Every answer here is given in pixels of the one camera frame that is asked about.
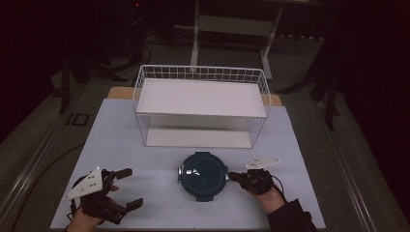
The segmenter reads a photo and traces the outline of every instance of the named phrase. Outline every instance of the table surface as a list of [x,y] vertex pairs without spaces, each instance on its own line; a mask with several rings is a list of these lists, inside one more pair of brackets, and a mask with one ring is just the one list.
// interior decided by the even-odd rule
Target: table surface
[[[129,101],[132,92],[132,88],[124,87],[116,87],[111,90],[108,95],[110,100],[105,100],[102,104],[95,126],[90,132],[73,172],[71,182],[81,175],[80,172],[84,172],[96,164],[114,169],[121,168],[121,166],[124,168],[124,162],[130,165],[136,174],[134,173],[134,176],[129,177],[128,180],[123,179],[117,182],[121,192],[114,192],[112,197],[118,200],[119,204],[125,204],[133,200],[128,199],[133,195],[135,198],[144,196],[147,203],[143,208],[130,213],[123,219],[120,226],[123,229],[266,229],[268,223],[264,213],[244,191],[237,190],[239,186],[234,185],[236,183],[227,185],[226,190],[217,195],[214,202],[197,205],[198,202],[193,200],[194,197],[188,195],[180,185],[172,181],[176,178],[172,175],[172,173],[176,173],[176,169],[173,170],[170,167],[177,166],[178,163],[181,164],[188,154],[193,154],[197,149],[144,148],[143,143],[137,138],[139,136],[135,135],[137,126],[133,113],[130,111],[132,108],[127,107],[127,105],[132,105]],[[276,99],[276,104],[281,104],[277,96],[273,96],[273,99]],[[286,193],[288,200],[299,198],[304,208],[312,212],[316,225],[323,228],[324,221],[286,110],[284,107],[273,107],[272,109],[271,119],[265,123],[266,126],[259,135],[256,147],[251,150],[212,149],[211,152],[224,160],[229,168],[240,172],[245,171],[243,164],[251,159],[250,154],[257,153],[261,157],[267,157],[271,156],[274,150],[276,155],[282,157],[282,164],[276,167],[275,173],[288,186]],[[119,154],[118,151],[121,152],[122,158],[114,159],[115,154]],[[144,188],[134,189],[133,186],[136,182]],[[165,197],[164,193],[167,190],[169,193]],[[223,202],[225,207],[221,208],[220,202]],[[60,217],[67,210],[69,210],[67,202],[60,204],[51,228],[59,228],[67,223],[64,217]],[[102,228],[119,227],[112,223],[105,223]]]

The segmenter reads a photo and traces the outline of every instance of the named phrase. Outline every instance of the white shelf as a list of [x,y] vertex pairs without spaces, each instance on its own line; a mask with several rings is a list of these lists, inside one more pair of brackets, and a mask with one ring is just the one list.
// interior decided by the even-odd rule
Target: white shelf
[[151,117],[147,146],[250,149],[246,118]]
[[146,78],[136,114],[266,118],[257,84]]

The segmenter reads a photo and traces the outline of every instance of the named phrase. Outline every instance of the white wire basket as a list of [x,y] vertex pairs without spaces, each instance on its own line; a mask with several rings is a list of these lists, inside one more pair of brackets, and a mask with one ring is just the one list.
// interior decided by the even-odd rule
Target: white wire basket
[[252,148],[270,106],[260,69],[144,65],[133,93],[146,146]]

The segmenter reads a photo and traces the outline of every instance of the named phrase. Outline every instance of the sleeve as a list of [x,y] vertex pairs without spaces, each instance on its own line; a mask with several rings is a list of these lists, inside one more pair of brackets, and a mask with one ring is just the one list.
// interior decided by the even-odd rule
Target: sleeve
[[304,212],[298,199],[268,214],[268,221],[273,232],[317,231],[310,213]]

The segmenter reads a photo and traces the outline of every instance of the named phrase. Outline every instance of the metal stand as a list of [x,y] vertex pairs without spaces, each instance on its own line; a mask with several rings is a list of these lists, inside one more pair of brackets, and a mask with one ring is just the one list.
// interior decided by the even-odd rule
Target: metal stand
[[268,38],[265,47],[260,50],[260,58],[262,61],[263,71],[267,80],[272,80],[271,67],[269,65],[268,55],[271,50],[272,42],[274,41],[275,34],[278,30],[278,24],[282,15],[283,8],[277,10],[277,15],[274,22],[250,20],[240,18],[227,18],[218,16],[201,15],[199,13],[199,0],[195,2],[195,19],[193,26],[193,47],[190,56],[190,65],[198,65],[199,54],[199,30],[213,31],[222,33],[252,35],[252,36],[264,36]]

